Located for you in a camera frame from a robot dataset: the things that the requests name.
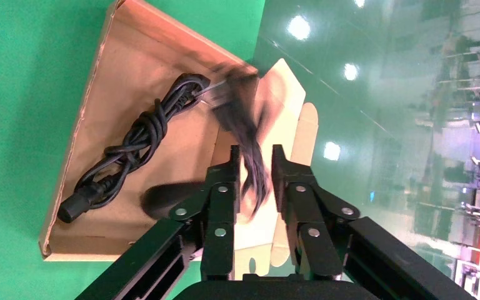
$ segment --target cardboard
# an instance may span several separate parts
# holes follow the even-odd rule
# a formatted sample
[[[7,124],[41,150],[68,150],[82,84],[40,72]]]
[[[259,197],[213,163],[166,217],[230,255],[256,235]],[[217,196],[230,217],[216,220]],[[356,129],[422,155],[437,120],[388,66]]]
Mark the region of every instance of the cardboard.
[[[201,73],[215,83],[221,78],[214,72],[218,65],[242,66],[249,73],[256,72],[252,66],[142,0],[120,0],[111,6],[40,233],[39,247],[45,260],[117,259],[156,222],[140,207],[145,190],[159,184],[201,181],[209,166],[228,160],[230,145],[235,142],[220,130],[209,107],[200,103],[172,118],[153,158],[127,177],[112,203],[88,211],[71,224],[56,217],[61,201],[72,194],[82,173],[101,159],[106,146],[120,143],[132,122],[142,111],[152,109],[154,100],[162,98],[181,73]],[[316,135],[311,132],[312,126],[305,127],[303,117],[299,118],[304,96],[304,89],[284,60],[260,80],[255,103],[265,100],[271,106],[271,121],[260,140],[266,166],[271,166],[273,144],[283,144],[288,157],[311,159],[313,144],[309,149],[294,148],[297,138]],[[307,111],[315,115],[317,126],[315,109]],[[296,130],[302,132],[297,137]],[[235,249],[256,248],[262,253],[256,257],[257,265],[269,267],[277,219],[274,197],[268,198],[253,220],[249,220],[249,203],[246,201],[242,207],[235,227]],[[256,251],[235,252],[235,260],[249,261],[251,257],[247,257]]]

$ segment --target black power cord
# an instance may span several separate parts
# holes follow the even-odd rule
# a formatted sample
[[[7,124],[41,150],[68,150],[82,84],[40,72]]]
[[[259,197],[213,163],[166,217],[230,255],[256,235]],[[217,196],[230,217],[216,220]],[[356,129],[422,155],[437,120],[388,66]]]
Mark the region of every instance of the black power cord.
[[[167,122],[197,105],[200,99],[195,94],[206,89],[210,82],[200,74],[180,75],[164,99],[156,100],[155,110],[141,113],[133,122],[122,144],[107,147],[104,158],[82,175],[74,193],[60,205],[58,218],[71,223],[82,213],[109,204],[119,194],[126,176],[152,158],[166,135]],[[119,165],[118,172],[95,180],[102,170],[113,164]]]

